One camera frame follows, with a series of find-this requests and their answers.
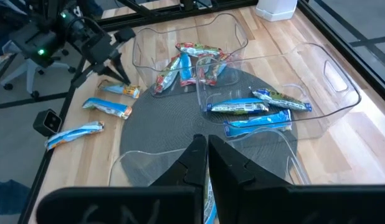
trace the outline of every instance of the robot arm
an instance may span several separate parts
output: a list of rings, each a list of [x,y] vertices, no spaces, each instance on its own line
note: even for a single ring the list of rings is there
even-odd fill
[[[48,67],[54,61],[52,55],[68,42],[90,62],[92,71],[99,75],[108,73],[130,84],[121,64],[118,46],[135,36],[131,28],[118,31],[115,34],[116,42],[111,44],[112,38],[93,19],[74,13],[76,1],[39,0],[33,5],[37,5],[38,9],[36,13],[29,13],[32,20],[10,36],[26,57],[42,67]],[[108,59],[120,77],[103,65]],[[76,87],[84,80],[85,77],[80,77],[75,82]]]

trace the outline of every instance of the black cable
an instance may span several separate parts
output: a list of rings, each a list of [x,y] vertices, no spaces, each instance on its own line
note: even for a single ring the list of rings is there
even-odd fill
[[[67,40],[67,38],[68,38],[68,35],[69,35],[69,33],[68,33],[68,31],[69,31],[69,29],[72,27],[72,25],[75,23],[75,22],[77,22],[77,21],[79,21],[79,20],[81,20],[81,19],[86,19],[86,20],[88,20],[88,21],[90,21],[91,23],[93,23],[103,34],[106,34],[106,32],[92,19],[92,18],[89,18],[89,17],[86,17],[86,16],[80,16],[80,17],[78,17],[78,18],[75,18],[75,19],[72,19],[71,21],[70,21],[70,23],[68,24],[68,26],[67,26],[67,28],[66,28],[66,30],[65,30],[65,40]]]

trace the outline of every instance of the blue jeans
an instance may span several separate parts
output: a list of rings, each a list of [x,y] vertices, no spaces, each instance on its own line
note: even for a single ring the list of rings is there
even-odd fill
[[[13,180],[0,182],[0,215],[21,213],[29,190],[25,185]]]
[[[94,16],[102,16],[104,13],[101,6],[99,6],[95,0],[87,0],[87,7],[88,10],[94,15]]]

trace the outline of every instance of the office chair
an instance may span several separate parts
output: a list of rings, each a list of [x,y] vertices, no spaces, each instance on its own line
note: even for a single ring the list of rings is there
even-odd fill
[[[4,53],[18,54],[22,51],[12,42],[9,41],[2,48]],[[64,55],[68,55],[69,53],[64,49],[62,50]],[[69,73],[74,73],[76,68],[67,65],[66,63],[54,62],[47,68],[66,68]],[[3,86],[5,90],[12,90],[13,85],[9,83],[11,80],[21,76],[26,73],[26,91],[31,95],[33,99],[37,99],[39,97],[39,92],[33,90],[33,81],[36,70],[39,69],[39,74],[43,75],[44,72],[41,70],[40,65],[36,64],[33,60],[26,58],[25,62],[20,65],[15,71],[13,71],[10,75],[4,78],[0,85]]]

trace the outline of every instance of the wooden table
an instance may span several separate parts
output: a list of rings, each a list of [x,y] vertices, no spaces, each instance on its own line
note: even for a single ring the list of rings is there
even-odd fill
[[[169,4],[174,2],[151,2],[148,7],[163,7]],[[282,54],[299,43],[313,42],[324,46],[357,84],[363,98],[358,106],[334,124],[321,138],[298,142],[298,157],[303,162],[311,182],[385,183],[385,102],[302,12],[297,10],[292,19],[280,22],[267,22],[257,17],[254,7],[225,12],[235,15],[247,33],[249,44],[245,57]],[[128,9],[107,11],[105,16],[124,13],[128,13]],[[203,15],[152,26],[168,30],[182,26],[191,27],[212,17],[213,15]],[[122,61],[132,84],[144,86],[131,64],[132,45],[133,41],[130,41],[123,47]],[[111,166],[119,156],[120,134],[124,121],[99,111],[83,110],[81,105],[93,96],[127,105],[133,105],[134,100],[97,91],[97,85],[103,78],[91,75],[75,91],[63,129],[99,120],[105,122],[105,131],[55,149],[35,209],[42,197],[62,187],[108,185]],[[29,223],[35,223],[35,209]]]

